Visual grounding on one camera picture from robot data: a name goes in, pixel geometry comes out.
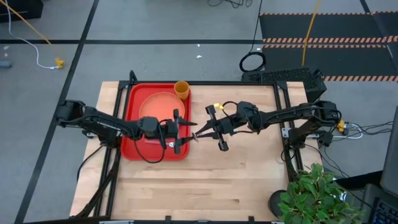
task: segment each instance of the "black floor mat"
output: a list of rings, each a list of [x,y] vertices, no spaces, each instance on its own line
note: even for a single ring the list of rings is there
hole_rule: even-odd
[[[260,16],[263,39],[268,38],[305,38],[312,14],[274,14],[264,13]],[[338,43],[382,40],[381,33],[371,14],[317,14],[310,37],[338,38]]]
[[[387,35],[398,35],[398,12],[374,12],[373,16],[379,17],[387,31]]]
[[[265,45],[262,51],[267,72],[302,66],[303,45]],[[398,75],[385,45],[309,45],[305,66],[319,68],[325,80],[381,81]]]

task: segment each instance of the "red tray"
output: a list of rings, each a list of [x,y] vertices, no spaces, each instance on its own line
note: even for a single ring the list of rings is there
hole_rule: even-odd
[[[175,95],[174,92],[174,83],[143,83],[136,85],[130,92],[129,102],[127,104],[127,114],[126,121],[130,120],[138,120],[138,113],[141,104],[145,101],[146,98],[151,96],[154,93],[158,92],[169,92]],[[186,100],[182,101],[185,107],[185,114],[183,118],[187,121],[191,120],[191,92]],[[190,135],[190,127],[189,126],[180,126],[180,138],[188,137]],[[167,139],[166,142],[174,142],[174,139]],[[150,143],[148,140],[144,138],[137,141],[137,147],[140,153],[150,161],[157,161],[162,156],[162,146],[160,144]],[[189,142],[181,146],[181,153],[176,155],[174,154],[174,149],[172,147],[168,147],[165,151],[164,160],[165,161],[179,161],[182,160],[185,156],[187,156],[189,152]],[[134,141],[122,137],[121,143],[121,153],[123,157],[130,160],[142,160],[139,154],[137,153],[136,147],[134,146]]]

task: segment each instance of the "green plant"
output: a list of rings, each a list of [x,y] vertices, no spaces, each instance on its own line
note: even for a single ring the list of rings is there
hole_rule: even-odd
[[[322,165],[312,164],[311,172],[300,171],[298,181],[288,184],[280,195],[280,219],[293,224],[361,223],[363,212],[340,199],[345,190],[333,181],[332,174],[322,170]]]

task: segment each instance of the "computer monitor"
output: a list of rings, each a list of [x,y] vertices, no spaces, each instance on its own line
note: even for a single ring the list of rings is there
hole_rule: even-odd
[[[384,190],[398,197],[398,106],[392,124],[380,185]]]

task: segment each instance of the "black plant pot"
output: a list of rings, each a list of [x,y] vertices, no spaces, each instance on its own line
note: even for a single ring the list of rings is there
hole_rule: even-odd
[[[281,193],[286,192],[286,190],[277,190],[272,193],[271,197],[268,200],[268,209],[275,215],[275,217],[279,218],[283,215],[283,212],[280,210],[278,204],[282,202],[280,199]]]

